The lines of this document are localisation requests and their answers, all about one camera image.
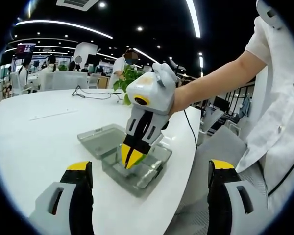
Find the person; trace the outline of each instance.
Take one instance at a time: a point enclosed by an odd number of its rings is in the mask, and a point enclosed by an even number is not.
[[[80,71],[80,65],[79,64],[76,64],[75,69],[76,69],[77,72],[79,72]]]
[[[138,54],[133,49],[126,50],[125,54],[118,58],[113,65],[112,75],[109,79],[108,88],[113,88],[113,84],[119,80],[124,80],[123,72],[126,65],[136,64],[138,61]]]
[[[88,64],[87,63],[84,65],[84,68],[81,70],[81,72],[88,72]]]
[[[233,91],[270,65],[272,103],[247,137],[248,150],[236,171],[260,165],[269,211],[277,215],[294,189],[294,41],[279,15],[264,4],[256,2],[260,16],[254,21],[254,34],[240,57],[177,88],[170,115],[196,101]]]
[[[4,99],[10,97],[10,92],[12,90],[12,85],[11,85],[11,72],[12,72],[12,67],[9,66],[8,72],[7,72],[8,80],[4,82],[4,86],[3,86],[3,98]]]
[[[75,61],[71,61],[69,65],[69,71],[75,71],[76,63]]]
[[[41,70],[43,70],[44,68],[46,68],[47,67],[47,64],[46,64],[46,62],[44,61],[44,63],[41,65]]]
[[[40,79],[40,90],[45,91],[46,89],[46,75],[50,72],[59,71],[59,69],[55,65],[55,56],[51,55],[48,57],[48,66],[40,71],[39,73],[39,79]]]
[[[27,89],[29,87],[28,83],[28,67],[31,62],[31,58],[26,57],[22,63],[22,66],[18,72],[20,87],[23,89]]]

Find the face mask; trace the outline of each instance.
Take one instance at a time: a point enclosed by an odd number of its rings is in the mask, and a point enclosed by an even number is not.
[[[277,12],[272,7],[268,6],[263,0],[257,0],[256,8],[264,22],[275,29],[282,28],[283,22]]]
[[[125,59],[125,62],[127,62],[129,65],[133,64],[133,60],[132,59]]]

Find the hand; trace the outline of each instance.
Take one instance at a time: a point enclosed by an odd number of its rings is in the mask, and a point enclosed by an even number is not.
[[[182,86],[182,87],[175,89],[174,103],[173,103],[173,106],[169,112],[169,116],[171,116],[172,114],[174,114],[178,111],[182,111],[182,110],[186,109],[188,106],[190,106],[190,103],[187,100],[186,94],[187,94],[187,91],[186,91],[185,86]]]

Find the black cable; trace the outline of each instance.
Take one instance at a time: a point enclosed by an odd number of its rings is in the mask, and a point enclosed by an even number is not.
[[[109,97],[106,97],[106,98],[96,98],[96,97],[89,97],[89,96],[85,96],[83,94],[79,94],[77,91],[78,90],[81,90],[82,92],[86,93],[86,94],[108,94]],[[116,95],[118,97],[118,99],[120,100],[120,97],[118,96],[118,94],[122,94],[122,93],[118,93],[118,92],[115,92],[115,93],[112,93],[112,92],[101,92],[101,93],[90,93],[90,92],[86,92],[84,90],[82,90],[82,88],[78,85],[76,88],[75,88],[75,91],[72,93],[72,96],[78,96],[78,97],[81,97],[81,98],[87,98],[87,99],[98,99],[98,100],[106,100],[106,99],[110,99],[112,97],[112,95]]]
[[[194,133],[194,131],[192,129],[192,126],[190,124],[190,121],[188,120],[188,117],[187,117],[187,114],[186,114],[186,111],[185,110],[184,110],[184,114],[185,114],[185,117],[187,119],[188,125],[190,126],[190,129],[192,130],[192,133],[193,133],[193,136],[194,136],[194,140],[195,140],[195,146],[196,146],[196,150],[197,150],[197,141],[196,141],[195,133]]]
[[[292,172],[293,169],[294,169],[294,163],[291,166],[291,168],[289,169],[289,171],[285,174],[285,176],[283,177],[283,179],[273,188],[273,190],[271,190],[268,193],[268,197],[270,197],[281,186],[281,184],[283,184],[283,182],[286,180],[286,178],[289,176],[289,174]]]

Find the white table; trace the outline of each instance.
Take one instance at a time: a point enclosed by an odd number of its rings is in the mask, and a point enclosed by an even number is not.
[[[118,104],[116,97],[82,99],[72,97],[72,92],[24,94],[0,104],[0,177],[9,198],[29,216],[36,198],[52,182],[60,181],[69,165],[90,160],[96,235],[162,235],[181,200],[196,150],[184,113],[174,114],[163,131],[162,144],[173,151],[165,174],[151,193],[136,198],[106,175],[101,161],[77,139],[77,134],[111,123],[125,127],[131,107]],[[197,137],[200,110],[190,107],[187,114]]]

